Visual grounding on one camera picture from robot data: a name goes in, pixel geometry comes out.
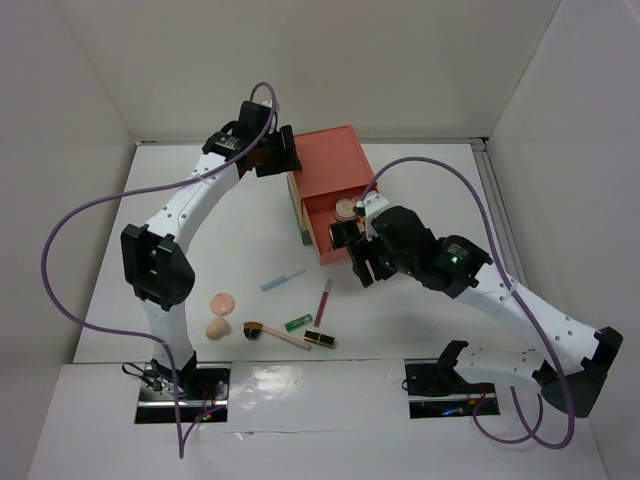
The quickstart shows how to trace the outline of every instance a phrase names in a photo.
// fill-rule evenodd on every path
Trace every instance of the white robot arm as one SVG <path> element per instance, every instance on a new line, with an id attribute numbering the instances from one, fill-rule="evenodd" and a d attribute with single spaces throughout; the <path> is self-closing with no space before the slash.
<path id="1" fill-rule="evenodd" d="M 444 375 L 468 384 L 534 389 L 566 412 L 552 358 L 514 298 L 517 292 L 553 345 L 574 394 L 576 416 L 588 416 L 622 342 L 617 331 L 610 327 L 596 330 L 570 318 L 513 278 L 508 278 L 511 285 L 507 285 L 486 252 L 456 235 L 436 239 L 413 211 L 393 206 L 377 192 L 368 194 L 358 210 L 365 219 L 364 233 L 355 221 L 338 222 L 330 232 L 334 248 L 348 249 L 353 271 L 363 286 L 373 283 L 371 272 L 376 280 L 404 273 L 482 311 L 532 347 L 525 352 L 500 353 L 453 341 L 438 360 Z"/>
<path id="2" fill-rule="evenodd" d="M 224 162 L 225 157 L 222 155 L 203 154 L 190 177 L 201 176 L 223 165 Z M 181 188 L 157 214 L 147 221 L 146 231 L 160 238 L 172 236 L 173 242 L 186 255 L 193 236 L 209 212 L 239 181 L 238 169 L 231 166 L 214 177 L 202 179 Z M 153 299 L 146 298 L 142 300 L 142 306 L 149 320 L 151 334 L 165 340 L 174 354 L 176 367 L 182 370 L 194 356 L 187 335 L 185 303 L 174 304 L 168 310 L 164 310 L 162 305 Z M 154 343 L 153 348 L 153 358 L 159 365 L 169 369 L 169 359 L 165 349 L 157 343 Z"/>
<path id="3" fill-rule="evenodd" d="M 142 227 L 127 225 L 120 237 L 125 279 L 142 302 L 152 335 L 170 347 L 183 390 L 189 389 L 189 375 L 197 363 L 189 341 L 184 303 L 195 282 L 195 273 L 186 258 L 193 236 L 245 172 L 255 168 L 261 177 L 301 168 L 291 127 L 283 126 L 279 131 L 274 127 L 234 165 L 215 175 L 209 173 L 256 138 L 268 121 L 270 110 L 271 102 L 244 102 L 238 121 L 229 122 L 203 146 L 188 177 L 196 181 L 180 188 Z M 171 379 L 171 365 L 162 345 L 154 345 L 151 363 L 160 376 Z"/>

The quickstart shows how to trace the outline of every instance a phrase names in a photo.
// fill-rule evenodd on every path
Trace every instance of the green marker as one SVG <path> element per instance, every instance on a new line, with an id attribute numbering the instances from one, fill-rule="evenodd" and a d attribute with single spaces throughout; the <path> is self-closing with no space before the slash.
<path id="1" fill-rule="evenodd" d="M 284 328 L 287 329 L 287 332 L 290 332 L 291 330 L 295 330 L 296 328 L 306 325 L 307 323 L 311 323 L 312 321 L 313 319 L 311 318 L 311 315 L 307 314 L 304 317 L 296 318 L 295 320 L 291 320 L 289 323 L 285 323 Z"/>

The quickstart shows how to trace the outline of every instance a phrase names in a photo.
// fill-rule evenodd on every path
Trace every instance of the orange box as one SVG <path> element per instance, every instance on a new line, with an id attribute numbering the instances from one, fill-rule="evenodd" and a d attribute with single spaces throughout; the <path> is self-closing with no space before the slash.
<path id="1" fill-rule="evenodd" d="M 346 249 L 331 249 L 329 225 L 341 198 L 359 197 L 373 171 L 351 125 L 294 137 L 301 171 L 293 172 L 311 239 L 320 265 L 348 257 Z"/>

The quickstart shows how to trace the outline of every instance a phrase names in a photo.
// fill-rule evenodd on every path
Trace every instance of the wire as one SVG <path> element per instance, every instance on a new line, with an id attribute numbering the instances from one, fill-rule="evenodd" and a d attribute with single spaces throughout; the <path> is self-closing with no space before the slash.
<path id="1" fill-rule="evenodd" d="M 258 91 L 258 88 L 256 85 L 251 90 L 251 95 L 249 95 L 249 101 L 253 102 L 253 97 L 255 97 L 257 91 Z M 277 129 L 278 129 L 278 111 L 276 110 L 273 112 L 273 132 L 275 132 Z"/>
<path id="2" fill-rule="evenodd" d="M 401 163 L 406 163 L 406 162 L 429 163 L 431 165 L 436 165 L 438 167 L 444 168 L 448 172 L 450 172 L 453 175 L 455 175 L 465 185 L 465 187 L 467 187 L 467 190 L 469 190 L 469 193 L 471 193 L 471 196 L 473 197 L 473 199 L 474 199 L 474 201 L 476 203 L 476 206 L 478 207 L 478 210 L 480 211 L 480 216 L 482 217 L 482 223 L 484 225 L 484 229 L 485 229 L 486 234 L 487 234 L 487 239 L 489 241 L 489 248 L 491 249 L 491 255 L 492 255 L 493 260 L 494 260 L 494 262 L 496 264 L 496 268 L 498 269 L 498 272 L 500 273 L 500 277 L 502 278 L 503 283 L 506 285 L 506 288 L 507 289 L 511 289 L 511 281 L 509 280 L 509 276 L 507 275 L 507 272 L 506 272 L 504 266 L 502 265 L 502 262 L 500 261 L 500 257 L 498 256 L 498 248 L 497 248 L 495 240 L 493 238 L 493 232 L 491 230 L 491 222 L 489 221 L 489 216 L 487 215 L 487 211 L 485 210 L 484 205 L 482 205 L 482 200 L 480 199 L 480 196 L 478 195 L 478 192 L 476 191 L 476 189 L 473 187 L 473 185 L 471 185 L 471 182 L 469 182 L 469 180 L 467 180 L 467 178 L 465 178 L 465 176 L 462 175 L 455 168 L 453 168 L 453 167 L 451 167 L 451 166 L 447 165 L 446 163 L 441 162 L 439 160 L 434 160 L 432 158 L 426 158 L 426 157 L 404 157 L 404 158 L 400 158 L 398 160 L 394 160 L 393 162 L 385 165 L 382 169 L 380 169 L 380 171 L 378 171 L 378 173 L 376 173 L 374 175 L 374 177 L 369 182 L 369 185 L 367 185 L 367 188 L 365 188 L 364 193 L 360 197 L 360 201 L 364 201 L 365 197 L 369 194 L 369 192 L 371 192 L 371 190 L 373 189 L 373 187 L 375 186 L 375 184 L 377 183 L 378 179 L 382 176 L 383 173 L 385 173 L 390 168 L 395 167 L 396 165 L 399 165 Z M 540 336 L 540 339 L 542 340 L 542 343 L 544 344 L 545 348 L 547 349 L 547 352 L 549 352 L 549 357 L 551 358 L 553 366 L 554 366 L 554 368 L 556 370 L 556 373 L 558 375 L 558 380 L 560 381 L 560 388 L 562 390 L 562 394 L 564 396 L 565 403 L 566 403 L 566 406 L 567 406 L 567 433 L 565 434 L 565 437 L 558 443 L 549 443 L 549 442 L 546 442 L 546 441 L 540 439 L 536 435 L 538 429 L 535 428 L 535 426 L 534 426 L 534 428 L 531 428 L 529 426 L 529 424 L 527 423 L 527 421 L 525 420 L 524 414 L 522 413 L 522 408 L 520 407 L 520 402 L 518 401 L 517 393 L 516 393 L 516 391 L 515 391 L 515 389 L 513 387 L 511 388 L 511 392 L 512 392 L 512 396 L 513 396 L 513 399 L 514 399 L 516 412 L 518 413 L 518 417 L 522 421 L 522 425 L 524 426 L 525 430 L 527 431 L 527 435 L 525 435 L 522 438 L 516 439 L 514 441 L 514 440 L 501 439 L 501 438 L 498 438 L 495 435 L 491 435 L 489 432 L 487 432 L 480 425 L 480 423 L 478 422 L 478 419 L 476 418 L 477 411 L 479 410 L 479 408 L 487 400 L 485 400 L 484 402 L 481 402 L 478 405 L 476 405 L 476 408 L 474 408 L 473 419 L 474 419 L 474 422 L 476 423 L 476 425 L 478 426 L 478 428 L 480 429 L 480 431 L 483 434 L 485 434 L 487 437 L 491 438 L 492 440 L 494 440 L 496 442 L 512 444 L 512 443 L 521 443 L 521 442 L 524 442 L 524 441 L 526 441 L 526 440 L 528 440 L 530 438 L 533 438 L 536 442 L 538 442 L 540 445 L 542 445 L 544 447 L 547 447 L 547 448 L 550 448 L 550 449 L 553 449 L 553 450 L 559 450 L 559 449 L 564 448 L 567 445 L 569 445 L 569 443 L 571 443 L 571 439 L 573 438 L 573 434 L 575 432 L 576 414 L 575 414 L 575 407 L 573 405 L 573 396 L 571 395 L 571 390 L 569 389 L 569 382 L 567 381 L 567 377 L 566 377 L 566 375 L 564 373 L 564 369 L 562 368 L 562 364 L 560 363 L 560 359 L 558 358 L 558 354 L 556 353 L 555 349 L 553 348 L 553 345 L 551 344 L 551 342 L 547 338 L 547 335 L 545 334 L 544 329 L 540 325 L 540 322 L 538 322 L 538 319 L 535 317 L 535 315 L 533 314 L 533 312 L 531 311 L 531 309 L 529 308 L 527 303 L 524 301 L 524 299 L 517 292 L 517 290 L 514 290 L 512 295 L 513 295 L 513 298 L 515 299 L 515 301 L 518 303 L 518 305 L 522 309 L 522 311 L 524 312 L 524 314 L 527 316 L 527 318 L 529 319 L 529 321 L 533 325 L 533 328 L 536 330 L 536 332 Z M 539 415 L 538 423 L 541 423 L 542 422 L 542 415 L 543 415 L 543 408 L 542 408 L 542 399 L 540 398 L 540 394 L 538 394 L 538 402 L 540 403 L 540 409 L 539 409 L 539 413 L 538 413 L 538 415 Z"/>
<path id="3" fill-rule="evenodd" d="M 224 406 L 223 405 L 216 405 L 215 407 L 210 408 L 209 410 L 207 410 L 203 414 L 197 415 L 196 418 L 194 418 L 193 423 L 191 423 L 191 425 L 189 425 L 189 428 L 187 428 L 187 431 L 184 433 L 184 437 L 182 438 L 183 443 L 186 443 L 187 438 L 189 437 L 189 434 L 191 433 L 191 430 L 193 430 L 198 424 L 200 424 L 200 422 L 202 422 L 202 419 L 204 417 L 206 417 L 207 415 L 211 415 L 213 412 L 217 412 L 221 408 L 224 408 Z"/>
<path id="4" fill-rule="evenodd" d="M 80 205 L 79 207 L 73 209 L 72 211 L 67 213 L 64 217 L 62 217 L 62 219 L 53 227 L 53 230 L 51 230 L 51 233 L 49 234 L 49 237 L 47 238 L 47 241 L 44 244 L 44 247 L 42 249 L 42 256 L 40 258 L 40 275 L 42 276 L 42 283 L 44 285 L 44 289 L 47 292 L 47 295 L 49 296 L 49 298 L 51 299 L 51 302 L 53 302 L 53 304 L 55 305 L 55 307 L 69 320 L 80 325 L 81 327 L 88 328 L 89 330 L 95 330 L 97 332 L 110 333 L 113 335 L 124 335 L 129 337 L 139 337 L 139 338 L 146 338 L 149 340 L 153 340 L 154 342 L 159 343 L 162 346 L 162 348 L 164 348 L 165 352 L 167 353 L 167 358 L 169 360 L 169 364 L 171 368 L 171 381 L 174 385 L 174 388 L 173 388 L 174 414 L 176 419 L 176 430 L 178 434 L 178 454 L 181 459 L 184 458 L 184 447 L 185 447 L 185 442 L 187 440 L 187 437 L 191 432 L 191 430 L 193 429 L 193 427 L 196 425 L 196 423 L 202 420 L 202 416 L 196 417 L 196 420 L 194 420 L 194 423 L 191 424 L 191 426 L 189 427 L 189 429 L 187 430 L 187 432 L 183 437 L 182 423 L 180 418 L 180 405 L 179 405 L 180 399 L 179 399 L 179 393 L 178 393 L 178 384 L 179 384 L 178 371 L 176 369 L 175 360 L 173 358 L 173 354 L 171 353 L 171 349 L 169 348 L 169 345 L 167 345 L 167 343 L 160 337 L 156 337 L 155 335 L 151 335 L 149 333 L 133 332 L 129 330 L 120 330 L 116 328 L 101 327 L 100 325 L 94 325 L 94 324 L 88 323 L 85 319 L 81 319 L 76 315 L 74 315 L 73 313 L 71 313 L 69 310 L 67 310 L 67 308 L 62 304 L 62 302 L 60 302 L 60 300 L 56 296 L 55 292 L 53 291 L 53 287 L 51 286 L 51 282 L 49 280 L 49 272 L 47 270 L 49 252 L 51 250 L 51 245 L 53 244 L 53 241 L 55 240 L 56 236 L 58 235 L 62 227 L 73 217 L 75 217 L 79 213 L 91 207 L 100 205 L 102 203 L 110 202 L 112 200 L 131 197 L 134 195 L 142 195 L 145 193 L 153 193 L 153 192 L 162 192 L 165 190 L 172 190 L 175 188 L 185 187 L 187 185 L 191 185 L 193 183 L 201 181 L 202 178 L 208 178 L 213 175 L 216 175 L 222 170 L 224 170 L 225 168 L 229 168 L 231 165 L 237 163 L 248 152 L 250 152 L 253 148 L 255 148 L 255 146 L 258 145 L 258 143 L 260 143 L 260 141 L 264 138 L 264 136 L 269 132 L 269 129 L 271 128 L 271 122 L 273 121 L 273 115 L 275 113 L 276 106 L 277 106 L 276 93 L 273 90 L 273 87 L 269 85 L 267 82 L 260 82 L 255 87 L 253 87 L 253 90 L 251 90 L 251 98 L 253 98 L 253 95 L 260 87 L 265 87 L 267 90 L 269 90 L 269 93 L 271 94 L 271 111 L 269 112 L 267 121 L 265 122 L 258 136 L 243 150 L 241 150 L 232 158 L 230 158 L 225 164 L 214 168 L 213 170 L 205 173 L 200 177 L 189 178 L 186 180 L 181 180 L 179 182 L 169 183 L 166 185 L 159 185 L 156 187 L 138 188 L 136 190 L 129 190 L 125 192 L 114 193 L 111 195 L 107 195 L 105 197 L 92 200 L 91 202 L 87 202 L 84 205 Z"/>
<path id="5" fill-rule="evenodd" d="M 138 375 L 137 373 L 133 373 L 130 372 L 129 370 L 127 370 L 126 367 L 131 367 L 134 370 L 138 370 L 140 372 L 140 375 Z M 145 372 L 144 370 L 142 370 L 140 367 L 138 367 L 136 364 L 131 363 L 131 362 L 124 362 L 122 364 L 122 367 L 120 367 L 122 369 L 122 371 L 124 373 L 126 373 L 127 375 L 131 375 L 132 377 L 136 377 L 139 378 L 140 380 L 142 380 L 142 382 L 147 386 L 147 387 L 152 387 L 153 388 L 153 381 L 149 380 L 149 378 L 147 378 L 147 372 Z"/>
<path id="6" fill-rule="evenodd" d="M 209 400 L 211 402 L 211 406 L 213 407 L 216 403 L 215 398 L 211 395 L 210 392 L 210 387 L 209 384 L 207 382 L 200 382 L 196 385 L 196 387 L 198 387 L 200 389 L 200 391 L 202 392 L 202 407 L 200 407 L 200 412 L 203 415 L 203 419 L 209 419 L 211 418 L 211 415 L 206 415 L 206 411 L 205 408 L 207 406 L 207 400 Z"/>
<path id="7" fill-rule="evenodd" d="M 484 389 L 481 383 L 478 383 L 478 388 L 482 391 L 482 396 L 480 398 L 471 398 L 473 392 L 471 391 L 473 387 L 469 387 L 469 392 L 467 393 L 467 400 L 469 401 L 469 405 L 475 405 L 476 403 L 484 402 L 484 399 L 487 398 L 487 391 Z"/>

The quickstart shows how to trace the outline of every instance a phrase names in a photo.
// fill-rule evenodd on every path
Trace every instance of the white table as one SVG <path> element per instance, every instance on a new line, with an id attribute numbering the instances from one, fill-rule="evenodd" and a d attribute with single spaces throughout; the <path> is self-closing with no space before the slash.
<path id="1" fill-rule="evenodd" d="M 186 177 L 199 149 L 197 145 L 139 147 L 126 188 Z M 374 171 L 408 155 L 442 160 L 461 171 L 484 198 L 469 145 L 368 144 L 364 151 Z M 426 164 L 404 164 L 386 173 L 379 186 L 391 201 L 415 210 L 436 236 L 455 233 L 488 249 L 475 204 L 450 173 Z M 142 225 L 171 194 L 122 200 L 89 308 L 89 322 L 149 330 L 139 300 L 124 281 L 119 237 L 126 224 Z M 453 339 L 501 350 L 523 347 L 517 337 L 481 313 L 407 277 L 397 275 L 364 289 L 350 262 L 320 267 L 313 247 L 300 241 L 284 175 L 261 179 L 247 175 L 204 222 L 188 258 L 196 272 L 196 285 L 186 305 L 189 336 L 200 361 L 427 358 L 438 356 Z M 262 283 L 302 267 L 307 271 L 300 277 L 267 293 L 260 291 Z M 289 320 L 306 313 L 315 315 L 328 277 L 334 284 L 321 330 L 337 338 L 335 350 L 315 347 L 306 352 L 269 336 L 258 342 L 244 338 L 242 324 L 246 321 L 282 329 Z M 210 342 L 204 335 L 213 318 L 209 300 L 222 291 L 236 299 L 236 309 L 227 317 L 233 332 Z M 150 357 L 149 341 L 85 329 L 75 362 L 148 361 Z"/>
<path id="2" fill-rule="evenodd" d="M 178 459 L 174 425 L 135 425 L 139 382 L 118 365 L 62 369 L 29 480 L 606 478 L 586 421 L 561 452 L 504 447 L 470 418 L 410 420 L 401 360 L 234 363 L 229 422 L 201 426 Z M 490 431 L 521 435 L 504 389 Z M 535 410 L 524 395 L 525 412 Z M 547 408 L 541 435 L 566 417 Z"/>
<path id="3" fill-rule="evenodd" d="M 374 171 L 407 155 L 446 161 L 482 195 L 468 145 L 364 149 Z M 197 146 L 140 147 L 127 188 L 184 177 L 197 156 Z M 380 188 L 416 210 L 436 235 L 457 233 L 487 248 L 475 206 L 450 174 L 404 165 L 383 177 Z M 119 235 L 129 222 L 144 223 L 168 196 L 121 203 L 90 322 L 148 331 L 142 308 L 123 279 Z M 480 313 L 408 278 L 363 289 L 349 264 L 320 267 L 313 248 L 300 243 L 283 177 L 243 179 L 203 224 L 189 259 L 197 275 L 187 300 L 194 347 L 201 361 L 234 362 L 228 422 L 196 430 L 180 461 L 174 425 L 133 423 L 139 382 L 123 375 L 119 363 L 148 361 L 151 345 L 84 331 L 75 362 L 93 364 L 63 367 L 30 480 L 606 478 L 586 421 L 578 421 L 567 449 L 552 452 L 532 443 L 495 444 L 482 437 L 470 418 L 410 420 L 407 395 L 400 387 L 403 358 L 437 356 L 452 339 L 502 350 L 520 350 L 522 342 Z M 295 280 L 267 293 L 259 290 L 263 282 L 303 266 L 307 272 Z M 278 327 L 301 314 L 314 314 L 327 277 L 334 279 L 334 287 L 322 330 L 338 338 L 336 350 L 305 352 L 270 337 L 252 343 L 244 339 L 240 326 L 247 320 Z M 228 317 L 234 332 L 209 342 L 204 337 L 212 317 L 208 302 L 218 291 L 237 300 Z M 338 361 L 344 359 L 360 361 Z M 532 418 L 535 402 L 531 395 L 523 396 Z M 498 388 L 498 399 L 501 415 L 483 417 L 482 423 L 508 438 L 522 435 L 505 388 Z M 566 417 L 547 407 L 541 435 L 557 440 L 565 428 Z"/>

